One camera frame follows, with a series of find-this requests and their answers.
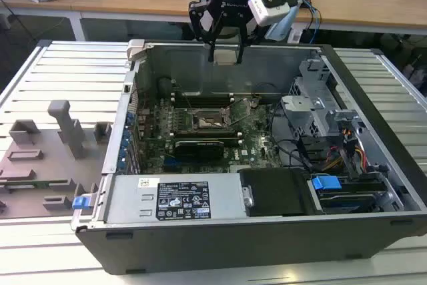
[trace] power supply label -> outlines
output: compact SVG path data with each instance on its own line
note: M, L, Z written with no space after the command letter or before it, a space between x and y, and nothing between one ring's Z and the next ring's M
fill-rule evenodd
M211 218L207 182L159 183L155 217L158 220Z

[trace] motherboard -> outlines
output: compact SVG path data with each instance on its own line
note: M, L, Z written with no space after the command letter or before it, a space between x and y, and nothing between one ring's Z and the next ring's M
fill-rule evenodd
M142 174L228 173L281 167L266 127L270 104L252 97L158 99L138 111Z

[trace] green circuit board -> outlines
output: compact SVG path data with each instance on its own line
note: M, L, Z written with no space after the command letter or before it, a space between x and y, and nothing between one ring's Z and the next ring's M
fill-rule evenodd
M241 98L226 108L176 108L159 100L139 112L139 152L143 174L228 173L242 168L280 167L278 150L265 131L270 105L251 107L249 98ZM171 133L199 135L239 132L238 144L225 146L220 160L183 163L175 159Z

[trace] white label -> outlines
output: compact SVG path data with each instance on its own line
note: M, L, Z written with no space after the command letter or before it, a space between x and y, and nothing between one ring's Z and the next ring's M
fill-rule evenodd
M140 178L138 179L138 188L157 187L159 181L159 178Z

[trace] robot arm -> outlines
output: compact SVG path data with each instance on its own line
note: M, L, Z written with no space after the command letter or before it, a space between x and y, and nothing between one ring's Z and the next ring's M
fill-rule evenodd
M209 61L214 60L216 40L236 34L224 35L229 29L226 27L237 29L240 37L237 63L241 63L244 47L264 36L266 28L262 27L282 20L290 7L297 4L298 0L194 1L189 4L189 16L196 39L210 46Z

